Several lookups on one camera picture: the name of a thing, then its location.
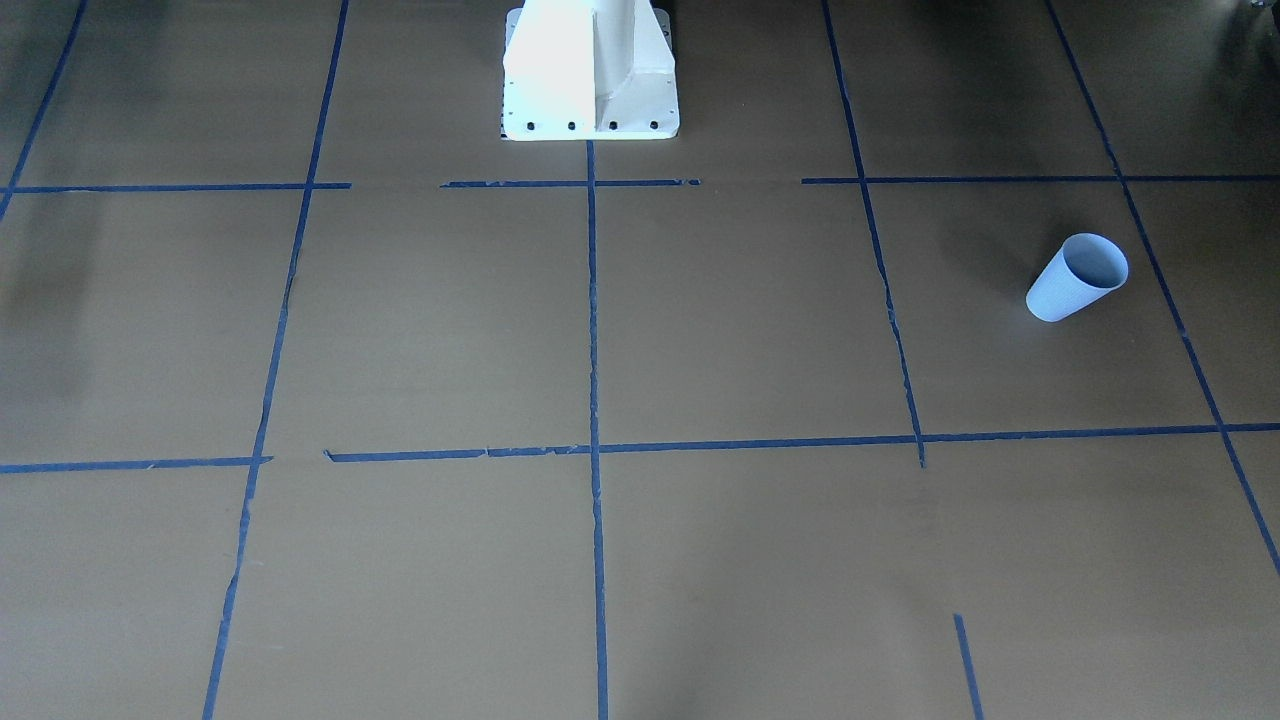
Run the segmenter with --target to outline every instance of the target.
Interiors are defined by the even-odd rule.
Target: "blue tape line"
[[[1155,425],[1146,428],[1084,428],[1066,430],[1009,430],[989,433],[932,433],[924,442],[989,442],[1018,439],[1068,439],[1094,437],[1151,437],[1216,433],[1217,425]]]
[[[969,683],[969,702],[973,703],[973,719],[983,720],[982,696],[978,694],[978,675],[973,670],[973,655],[969,652],[969,633],[964,629],[964,618],[956,612],[952,619],[956,624],[956,639],[960,642],[960,660],[964,661],[964,676]]]
[[[35,473],[88,473],[95,470],[172,470],[177,468],[248,468],[271,457],[163,457],[156,460],[97,460],[84,462],[32,462],[0,465],[0,475]]]
[[[280,314],[275,328],[275,342],[271,347],[271,364],[266,373],[266,387],[262,392],[262,418],[259,421],[257,434],[253,439],[253,456],[261,457],[266,446],[266,428],[271,419],[271,402],[275,395],[275,380],[280,370],[280,354],[284,348],[284,332],[289,320],[289,296],[293,292],[293,278],[298,270],[298,255],[302,252],[302,238],[306,233],[307,214],[311,210],[311,193],[315,186],[316,169],[320,165],[320,147],[324,145],[324,128],[329,118],[329,104],[333,100],[333,85],[338,76],[338,58],[342,54],[342,38],[347,27],[347,10],[351,0],[342,0],[342,9],[338,13],[338,29],[334,33],[333,53],[329,58],[329,76],[325,79],[324,99],[320,101],[320,118],[316,120],[315,140],[311,145],[311,163],[307,168],[306,188],[302,191],[302,206],[298,210],[298,225],[293,234],[293,251],[289,255],[289,270],[284,281],[284,297],[280,300]],[[244,502],[241,505],[239,537],[236,546],[236,569],[232,580],[227,585],[227,596],[223,600],[223,618],[218,625],[218,643],[214,648],[214,662],[209,671],[209,688],[205,692],[205,707],[202,720],[212,720],[214,706],[218,701],[218,685],[221,682],[223,661],[227,656],[227,642],[230,635],[232,615],[236,610],[236,592],[239,588],[241,570],[244,566],[244,547],[248,542],[250,506],[257,492],[257,477],[260,465],[250,466],[248,479],[244,483]]]
[[[652,179],[652,181],[595,181],[595,187],[678,187],[685,184],[682,179]],[[701,184],[692,181],[689,184]]]
[[[503,187],[586,187],[586,181],[452,181],[440,186],[444,190],[475,190]]]
[[[495,190],[509,187],[677,187],[685,184],[682,179],[617,179],[617,181],[451,181],[440,187],[444,190]],[[701,184],[699,179],[687,181],[689,184]]]
[[[1280,182],[1280,176],[1125,176],[1128,182]],[[1120,182],[1116,176],[884,176],[869,184]],[[858,184],[858,178],[800,178],[800,184]]]
[[[1165,304],[1169,306],[1169,313],[1178,328],[1178,334],[1183,340],[1183,347],[1187,350],[1187,357],[1190,360],[1192,369],[1196,372],[1196,379],[1199,382],[1201,391],[1204,393],[1204,401],[1208,404],[1210,413],[1213,415],[1213,423],[1222,438],[1222,445],[1226,447],[1226,455],[1231,460],[1231,468],[1235,469],[1236,480],[1239,480],[1240,489],[1244,492],[1244,498],[1249,505],[1249,511],[1253,514],[1253,521],[1257,524],[1258,533],[1262,536],[1262,542],[1267,548],[1267,553],[1271,556],[1271,565],[1275,568],[1276,574],[1280,575],[1280,552],[1276,550],[1271,529],[1267,527],[1266,518],[1262,515],[1262,509],[1258,506],[1257,498],[1253,495],[1253,487],[1249,484],[1249,479],[1244,474],[1244,466],[1240,465],[1240,459],[1235,454],[1235,446],[1231,443],[1231,436],[1226,428],[1226,423],[1222,420],[1222,414],[1219,410],[1217,401],[1213,400],[1213,392],[1210,389],[1208,378],[1204,375],[1199,357],[1196,355],[1196,347],[1192,345],[1190,334],[1187,332],[1187,324],[1183,323],[1181,313],[1178,311],[1178,304],[1174,302],[1174,295],[1169,290],[1169,283],[1165,279],[1165,272],[1161,269],[1160,260],[1156,258],[1156,250],[1151,245],[1151,238],[1147,236],[1147,227],[1142,222],[1142,214],[1138,211],[1138,204],[1134,201],[1133,193],[1129,191],[1128,178],[1125,178],[1124,170],[1120,169],[1120,160],[1111,145],[1111,137],[1107,133],[1106,127],[1102,124],[1102,115],[1098,113],[1097,104],[1093,101],[1093,95],[1089,92],[1089,87],[1084,82],[1084,73],[1080,70],[1080,64],[1075,59],[1071,44],[1066,38],[1066,31],[1062,29],[1062,22],[1057,17],[1057,10],[1053,9],[1053,0],[1044,0],[1044,6],[1048,9],[1050,19],[1053,22],[1053,29],[1057,31],[1057,37],[1062,44],[1062,51],[1066,53],[1066,59],[1071,64],[1071,72],[1075,74],[1075,82],[1080,87],[1080,94],[1084,96],[1084,102],[1089,108],[1093,123],[1098,128],[1098,136],[1102,138],[1102,146],[1106,149],[1107,158],[1111,160],[1111,168],[1115,170],[1116,178],[1120,179],[1120,187],[1124,191],[1125,202],[1128,202],[1129,213],[1133,215],[1133,222],[1138,228],[1138,237],[1142,238],[1142,246],[1147,251],[1147,259],[1151,261],[1151,269],[1156,274],[1156,281],[1160,283],[1160,291],[1165,296]]]
[[[897,360],[902,369],[902,389],[906,392],[906,409],[911,415],[911,430],[915,433],[915,450],[920,457],[920,468],[927,465],[924,455],[924,441],[920,438],[920,415],[915,407],[915,392],[911,389],[911,373],[906,368],[906,348],[902,346],[902,332],[897,327],[897,311],[893,309],[893,291],[888,284],[888,270],[884,266],[884,252],[881,249],[879,229],[876,224],[876,209],[872,208],[872,191],[867,184],[867,169],[863,167],[863,151],[858,142],[858,127],[854,124],[852,102],[849,100],[849,86],[845,83],[845,70],[840,61],[840,47],[836,45],[836,26],[831,19],[831,5],[822,0],[822,15],[827,23],[827,41],[831,44],[831,61],[836,67],[836,81],[840,85],[840,100],[845,106],[845,122],[849,124],[849,142],[854,150],[854,165],[858,168],[859,190],[863,195],[863,208],[867,211],[867,227],[872,233],[872,250],[876,252],[876,269],[879,270],[881,282],[884,283],[884,310],[888,314],[888,325],[893,331],[893,342],[897,345]]]
[[[595,224],[595,142],[586,141],[586,264],[590,302],[591,342],[591,516],[595,521],[595,682],[599,720],[609,720],[609,653],[604,623],[604,510],[600,505],[600,364],[599,364],[599,287],[596,283]]]
[[[1280,182],[1280,176],[1125,176],[1128,182]]]
[[[1231,433],[1274,433],[1280,430],[1280,423],[1229,423],[1226,429]]]
[[[781,439],[710,439],[690,442],[630,442],[600,446],[600,452],[669,452],[690,450],[764,450],[774,447],[849,447],[859,445],[914,445],[915,436],[867,436]]]
[[[586,455],[588,445],[554,445],[535,447],[474,447],[465,450],[415,450],[402,452],[330,452],[332,462],[401,462],[408,460],[462,460],[471,457],[538,457],[545,455]]]
[[[31,149],[36,143],[36,135],[40,133],[40,126],[45,122],[45,114],[49,111],[49,105],[54,100],[54,91],[58,90],[58,81],[61,79],[63,72],[67,70],[67,59],[70,58],[72,46],[76,45],[76,38],[79,37],[81,22],[84,19],[86,8],[88,8],[88,0],[81,0],[79,5],[76,8],[76,18],[72,19],[72,28],[67,33],[67,42],[63,44],[63,53],[58,56],[58,64],[54,67],[54,74],[49,78],[49,86],[45,88],[45,96],[40,99],[40,108],[36,110],[36,117],[31,122],[31,129],[27,131],[27,140],[22,143],[22,152],[18,154],[18,163],[13,167],[13,174],[9,176],[9,186],[5,187],[4,197],[0,199],[0,220],[3,220],[5,213],[9,211],[9,202],[13,201],[14,188],[18,187],[18,179],[22,178],[22,170],[27,168],[27,159],[31,158]]]
[[[872,184],[982,184],[1116,182],[1115,176],[922,176],[867,178]]]
[[[351,190],[349,182],[250,182],[215,184],[65,184],[14,188],[15,195],[54,195],[61,192],[243,192],[265,190]]]
[[[1233,432],[1274,432],[1280,430],[1280,423],[1252,423],[1228,425]],[[919,439],[925,443],[947,442],[997,442],[1021,439],[1070,439],[1100,437],[1152,437],[1216,433],[1216,425],[1152,425],[1137,428],[1082,428],[1062,430],[997,430],[983,433],[929,433]],[[914,445],[914,434],[893,436],[847,436],[815,438],[763,438],[763,439],[709,439],[672,442],[623,442],[600,443],[602,455],[632,452],[668,452],[698,450],[767,450],[780,447],[852,447],[867,445]],[[394,452],[330,452],[325,457],[333,462],[398,462],[412,460],[458,460],[472,457],[536,457],[545,455],[588,455],[590,445],[556,445],[529,447],[476,447],[460,450],[412,450]]]

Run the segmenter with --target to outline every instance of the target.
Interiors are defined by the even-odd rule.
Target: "brown floor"
[[[1280,715],[1270,12],[512,4],[0,4],[6,719]]]

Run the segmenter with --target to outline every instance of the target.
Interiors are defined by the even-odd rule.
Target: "paper cup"
[[[1114,242],[1101,234],[1073,234],[1027,292],[1027,309],[1041,320],[1056,323],[1126,279],[1129,261]]]

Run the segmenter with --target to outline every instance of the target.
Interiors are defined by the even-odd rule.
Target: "grid line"
[[[70,31],[67,33],[67,42],[63,44],[63,53],[58,56],[58,64],[54,67],[54,74],[49,78],[49,86],[45,88],[45,96],[40,100],[40,108],[36,110],[36,117],[31,120],[31,129],[27,132],[27,138],[22,143],[22,152],[18,155],[18,163],[13,167],[13,174],[9,177],[9,184],[5,187],[4,197],[0,199],[0,220],[4,220],[5,213],[9,211],[9,202],[13,201],[14,190],[18,187],[18,181],[22,179],[22,172],[27,168],[27,159],[31,158],[31,149],[36,145],[36,136],[40,135],[40,126],[45,122],[45,114],[49,113],[49,105],[54,101],[54,92],[58,90],[58,81],[61,79],[63,73],[67,70],[67,61],[72,55],[72,47],[76,46],[76,38],[79,37],[81,23],[84,20],[84,10],[88,8],[88,0],[81,0],[79,5],[76,6],[76,18],[72,19]]]
[[[1280,432],[1280,423],[1228,424],[1231,433]],[[1160,437],[1217,433],[1217,425],[1152,425],[1132,428],[1080,428],[1057,430],[1002,430],[979,433],[925,433],[925,443],[957,442],[1018,442],[1029,439],[1088,439],[1111,437]],[[788,447],[855,447],[868,445],[913,445],[915,436],[846,436],[814,438],[762,438],[762,439],[710,439],[673,442],[600,443],[602,455],[643,452],[699,451],[699,450],[768,450]],[[588,455],[590,445],[550,445],[525,447],[472,447],[456,450],[407,450],[388,452],[333,452],[324,451],[332,462],[402,462],[420,460],[470,460],[479,457],[543,457],[548,455]]]
[[[902,332],[897,327],[897,311],[893,309],[893,291],[888,283],[888,269],[884,266],[884,252],[881,249],[879,228],[876,225],[876,209],[872,206],[872,191],[867,184],[867,169],[863,167],[863,151],[858,142],[858,127],[854,124],[852,101],[849,97],[849,86],[845,82],[845,69],[840,61],[840,46],[836,42],[836,26],[831,19],[831,4],[822,0],[822,15],[827,23],[827,42],[831,45],[831,61],[836,70],[836,83],[840,86],[840,99],[845,106],[845,123],[849,127],[849,143],[854,152],[854,165],[858,168],[858,186],[863,196],[863,209],[867,213],[867,227],[872,233],[872,250],[876,254],[876,269],[879,270],[881,282],[884,284],[884,311],[888,314],[888,325],[893,332],[893,342],[897,345],[897,361],[902,370],[902,389],[906,392],[906,409],[911,415],[911,430],[915,433],[915,450],[919,455],[920,468],[927,465],[924,441],[920,438],[920,415],[915,409],[915,392],[911,389],[911,373],[906,366],[906,350],[902,346]]]
[[[349,182],[243,182],[193,184],[41,184],[15,187],[14,195],[64,192],[259,192],[268,190],[351,190]]]
[[[306,188],[302,191],[302,205],[298,210],[297,231],[293,236],[293,251],[289,255],[289,269],[284,281],[284,295],[280,300],[280,313],[276,320],[275,342],[271,347],[271,363],[268,368],[266,387],[262,392],[262,416],[259,421],[256,437],[253,439],[253,457],[262,457],[266,446],[266,430],[271,419],[271,404],[275,395],[275,382],[280,369],[280,356],[284,350],[284,334],[289,322],[289,297],[293,292],[293,279],[298,270],[298,256],[302,252],[302,240],[306,234],[307,215],[311,211],[311,193],[316,179],[316,170],[320,164],[320,149],[324,145],[324,129],[329,118],[329,104],[333,100],[333,85],[338,74],[338,59],[342,55],[342,38],[347,27],[347,10],[349,0],[342,0],[338,12],[338,28],[334,33],[333,51],[329,56],[329,74],[325,78],[324,97],[320,101],[320,117],[316,120],[315,138],[311,145],[311,160],[307,167]],[[205,706],[202,720],[212,720],[214,708],[218,702],[218,687],[221,682],[223,662],[227,656],[227,643],[230,635],[232,616],[236,610],[236,592],[239,588],[241,570],[244,566],[244,547],[248,542],[250,520],[252,518],[250,507],[257,492],[257,478],[260,464],[250,466],[248,478],[244,482],[244,500],[241,505],[239,534],[236,547],[236,569],[227,585],[227,596],[223,600],[221,620],[218,625],[218,642],[214,647],[214,660],[209,671],[209,687],[205,691]]]
[[[969,685],[969,702],[973,705],[973,720],[983,720],[982,694],[978,692],[978,674],[973,669],[973,653],[969,651],[969,633],[964,628],[964,616],[952,615],[956,625],[956,642],[960,643],[960,660],[964,662],[965,683]]]
[[[800,184],[983,184],[983,183],[1082,183],[1121,182],[1119,176],[869,176],[806,177]],[[1124,182],[1280,182],[1280,176],[1124,176]]]
[[[511,190],[521,187],[680,187],[682,184],[698,186],[698,178],[672,178],[672,179],[613,179],[613,181],[570,181],[570,179],[520,179],[520,181],[449,181],[440,186],[440,190]]]
[[[1280,552],[1276,551],[1276,543],[1271,537],[1271,529],[1267,527],[1266,518],[1262,515],[1262,509],[1258,505],[1257,497],[1253,495],[1253,487],[1249,484],[1249,479],[1244,473],[1244,466],[1240,464],[1240,459],[1235,454],[1235,446],[1231,443],[1231,434],[1222,419],[1222,413],[1219,410],[1217,401],[1213,400],[1213,391],[1210,389],[1208,378],[1204,375],[1204,370],[1196,355],[1196,346],[1192,343],[1190,334],[1187,331],[1187,324],[1183,323],[1181,313],[1178,311],[1178,304],[1174,301],[1172,291],[1170,291],[1169,283],[1165,279],[1165,273],[1160,266],[1160,260],[1156,258],[1156,250],[1151,245],[1151,238],[1147,236],[1147,227],[1142,222],[1142,213],[1138,211],[1138,205],[1129,188],[1129,181],[1125,177],[1124,170],[1120,168],[1120,159],[1116,156],[1115,149],[1111,145],[1111,137],[1107,133],[1106,126],[1102,123],[1102,115],[1098,113],[1097,104],[1093,101],[1093,95],[1089,92],[1088,83],[1084,81],[1084,73],[1080,70],[1080,64],[1076,61],[1075,53],[1071,50],[1071,42],[1068,40],[1066,31],[1062,28],[1062,23],[1057,17],[1057,10],[1053,8],[1053,0],[1044,0],[1044,6],[1048,9],[1050,19],[1053,22],[1053,29],[1057,31],[1057,37],[1062,42],[1062,51],[1066,54],[1066,59],[1071,65],[1071,72],[1075,74],[1075,82],[1080,88],[1080,95],[1084,96],[1084,102],[1089,108],[1089,115],[1092,115],[1093,122],[1097,126],[1098,136],[1102,140],[1102,146],[1107,152],[1107,158],[1111,160],[1111,167],[1115,170],[1116,179],[1120,181],[1120,188],[1124,191],[1125,201],[1129,205],[1129,213],[1133,215],[1133,222],[1138,228],[1138,237],[1142,238],[1142,246],[1147,252],[1147,259],[1151,261],[1151,269],[1155,272],[1156,281],[1160,283],[1160,290],[1165,296],[1165,304],[1169,306],[1169,314],[1174,320],[1174,325],[1178,328],[1178,334],[1181,337],[1183,347],[1187,350],[1187,357],[1192,364],[1192,369],[1196,372],[1196,379],[1199,382],[1201,391],[1204,395],[1204,401],[1208,404],[1210,413],[1213,415],[1213,423],[1222,438],[1222,445],[1231,461],[1231,468],[1235,470],[1235,477],[1240,483],[1240,489],[1244,492],[1244,498],[1249,505],[1249,511],[1253,514],[1253,521],[1257,524],[1258,533],[1262,536],[1262,542],[1266,546],[1267,553],[1271,556],[1271,565],[1275,568],[1276,574],[1280,574]]]
[[[271,457],[157,457],[155,460],[86,460],[73,462],[26,462],[0,465],[0,475],[38,473],[92,473],[99,470],[172,470],[177,468],[248,468]]]
[[[586,141],[586,246],[589,336],[591,342],[590,433],[591,433],[591,518],[595,524],[591,543],[595,561],[595,683],[599,720],[609,720],[609,653],[604,624],[604,507],[600,502],[600,372],[599,372],[599,287],[596,283],[595,142]]]

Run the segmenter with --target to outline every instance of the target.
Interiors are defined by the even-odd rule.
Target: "cup rim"
[[[1071,266],[1070,260],[1068,260],[1068,247],[1073,245],[1087,245],[1089,250],[1101,254],[1101,256],[1107,260],[1107,269],[1116,277],[1115,283],[1096,284],[1080,277],[1080,273],[1078,273],[1076,269]],[[1106,237],[1102,237],[1101,234],[1092,232],[1075,233],[1062,242],[1061,252],[1062,263],[1066,264],[1066,269],[1071,273],[1071,277],[1092,288],[1116,290],[1129,279],[1129,259],[1125,258],[1125,254],[1120,250],[1119,245]]]

